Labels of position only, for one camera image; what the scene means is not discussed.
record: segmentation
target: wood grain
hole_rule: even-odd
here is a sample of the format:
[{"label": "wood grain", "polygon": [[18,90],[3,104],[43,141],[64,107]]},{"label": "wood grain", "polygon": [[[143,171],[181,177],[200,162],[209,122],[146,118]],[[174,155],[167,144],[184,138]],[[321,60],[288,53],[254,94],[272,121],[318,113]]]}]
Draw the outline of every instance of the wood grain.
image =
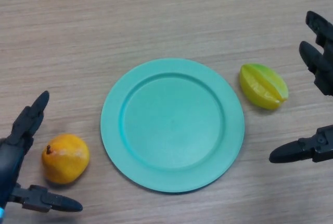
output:
[{"label": "wood grain", "polygon": [[[22,108],[50,91],[44,123],[19,181],[47,185],[40,171],[45,143],[62,132],[84,138],[91,163],[72,187],[52,189],[84,205],[78,214],[6,208],[5,224],[322,223],[333,218],[332,161],[268,162],[279,145],[333,123],[333,101],[313,84],[298,54],[314,43],[305,24],[313,10],[333,21],[333,0],[0,0],[0,134]],[[128,70],[145,61],[181,57],[219,72],[235,89],[246,138],[231,169],[185,195],[149,192],[121,176],[99,133],[104,99]],[[290,98],[268,114],[242,95],[244,63],[278,71]]]}]

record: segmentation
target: teal plate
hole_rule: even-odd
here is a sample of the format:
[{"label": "teal plate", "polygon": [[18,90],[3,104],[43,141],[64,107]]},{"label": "teal plate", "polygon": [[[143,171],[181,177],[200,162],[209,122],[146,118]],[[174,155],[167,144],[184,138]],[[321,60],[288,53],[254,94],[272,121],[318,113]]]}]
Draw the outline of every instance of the teal plate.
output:
[{"label": "teal plate", "polygon": [[190,60],[158,59],[113,86],[100,128],[126,177],[179,193],[213,182],[232,165],[245,122],[237,95],[218,73]]}]

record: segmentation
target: wooden table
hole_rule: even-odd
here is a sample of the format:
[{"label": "wooden table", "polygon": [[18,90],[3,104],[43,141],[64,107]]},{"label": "wooden table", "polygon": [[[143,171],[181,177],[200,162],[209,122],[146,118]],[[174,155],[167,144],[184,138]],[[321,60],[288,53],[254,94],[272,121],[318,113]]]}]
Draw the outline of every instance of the wooden table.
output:
[{"label": "wooden table", "polygon": [[[53,192],[84,205],[78,214],[6,208],[5,224],[234,224],[333,222],[333,161],[274,165],[270,152],[333,123],[333,100],[313,84],[298,53],[314,43],[305,24],[313,10],[333,21],[333,0],[0,0],[0,134],[7,136],[25,105],[50,91],[45,120],[19,177],[47,185],[40,155],[54,136],[71,132],[91,150],[73,186]],[[118,173],[99,132],[100,111],[115,82],[143,62],[182,57],[220,73],[246,117],[244,145],[231,169],[185,195],[146,191]],[[244,98],[244,63],[274,68],[290,97],[274,113]]]}]

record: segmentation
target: pear stem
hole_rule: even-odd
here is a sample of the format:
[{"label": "pear stem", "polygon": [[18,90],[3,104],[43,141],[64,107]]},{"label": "pear stem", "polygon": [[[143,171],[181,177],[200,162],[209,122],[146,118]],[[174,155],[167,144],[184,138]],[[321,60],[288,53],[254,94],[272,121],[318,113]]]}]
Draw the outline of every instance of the pear stem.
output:
[{"label": "pear stem", "polygon": [[51,153],[52,153],[52,151],[51,151],[51,146],[48,145],[48,146],[46,147],[46,154],[49,155],[49,154],[51,154]]}]

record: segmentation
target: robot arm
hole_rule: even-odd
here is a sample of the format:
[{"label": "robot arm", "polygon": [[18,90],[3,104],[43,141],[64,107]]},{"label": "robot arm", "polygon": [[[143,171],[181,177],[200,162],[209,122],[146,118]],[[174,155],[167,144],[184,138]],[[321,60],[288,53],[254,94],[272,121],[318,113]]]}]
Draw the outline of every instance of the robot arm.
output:
[{"label": "robot arm", "polygon": [[33,136],[44,118],[49,100],[45,91],[36,101],[20,113],[12,125],[11,134],[0,141],[0,223],[8,202],[22,204],[25,209],[48,212],[50,209],[75,212],[82,205],[68,197],[49,193],[47,188],[31,185],[22,189],[17,183],[24,156],[33,144]]},{"label": "robot arm", "polygon": [[[301,42],[300,55],[309,71],[315,75],[314,84],[324,95],[333,96],[333,25],[315,12],[308,11],[306,24],[316,34],[321,54],[308,42]],[[270,154],[272,163],[290,163],[312,159],[313,162],[333,159],[333,125],[317,129],[314,136],[300,138],[276,148]]]}]

